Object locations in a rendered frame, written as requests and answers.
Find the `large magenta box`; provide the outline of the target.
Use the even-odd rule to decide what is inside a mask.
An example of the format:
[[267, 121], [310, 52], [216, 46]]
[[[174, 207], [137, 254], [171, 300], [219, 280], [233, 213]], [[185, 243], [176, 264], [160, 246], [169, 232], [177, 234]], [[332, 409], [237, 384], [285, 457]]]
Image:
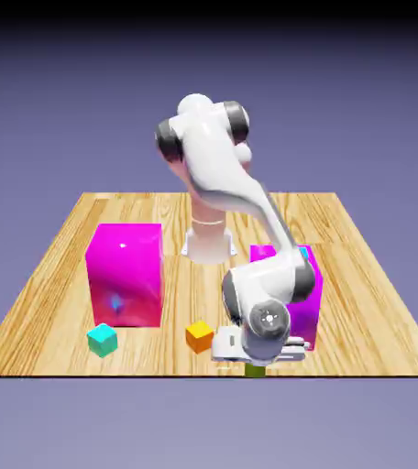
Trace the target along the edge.
[[243, 349], [253, 358], [276, 357], [290, 336], [314, 345], [323, 277], [308, 247], [277, 251], [273, 245], [250, 247], [250, 263], [239, 285]]

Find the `small teal cube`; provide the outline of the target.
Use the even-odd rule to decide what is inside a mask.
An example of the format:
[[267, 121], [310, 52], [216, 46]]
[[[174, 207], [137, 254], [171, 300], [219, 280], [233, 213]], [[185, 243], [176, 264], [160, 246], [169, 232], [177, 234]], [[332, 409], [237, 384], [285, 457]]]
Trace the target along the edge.
[[87, 333], [89, 349], [101, 358], [117, 349], [116, 331], [105, 323], [100, 323]]

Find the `small orange cube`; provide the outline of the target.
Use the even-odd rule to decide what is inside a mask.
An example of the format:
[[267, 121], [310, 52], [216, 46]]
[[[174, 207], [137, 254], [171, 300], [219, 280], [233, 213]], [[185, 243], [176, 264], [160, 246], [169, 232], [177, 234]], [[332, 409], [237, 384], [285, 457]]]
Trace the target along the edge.
[[199, 354], [211, 348], [215, 331], [204, 321], [192, 323], [185, 330], [188, 346]]

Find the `large pink box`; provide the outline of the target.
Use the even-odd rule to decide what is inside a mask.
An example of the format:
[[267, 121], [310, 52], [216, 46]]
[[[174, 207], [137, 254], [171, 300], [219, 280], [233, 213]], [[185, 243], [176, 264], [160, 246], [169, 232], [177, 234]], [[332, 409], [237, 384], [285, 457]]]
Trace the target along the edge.
[[164, 300], [160, 224], [99, 224], [85, 262], [95, 324], [160, 327]]

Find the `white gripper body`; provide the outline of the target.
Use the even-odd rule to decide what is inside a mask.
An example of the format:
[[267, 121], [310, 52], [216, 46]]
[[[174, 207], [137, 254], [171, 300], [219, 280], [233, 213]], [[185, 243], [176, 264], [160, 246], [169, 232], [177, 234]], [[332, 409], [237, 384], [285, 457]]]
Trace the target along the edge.
[[310, 347], [310, 344], [305, 342], [302, 337], [290, 336], [276, 357], [258, 359], [253, 358], [243, 349], [241, 334], [242, 329], [235, 325], [219, 327], [212, 341], [212, 360], [214, 362], [241, 362], [248, 364], [302, 361]]

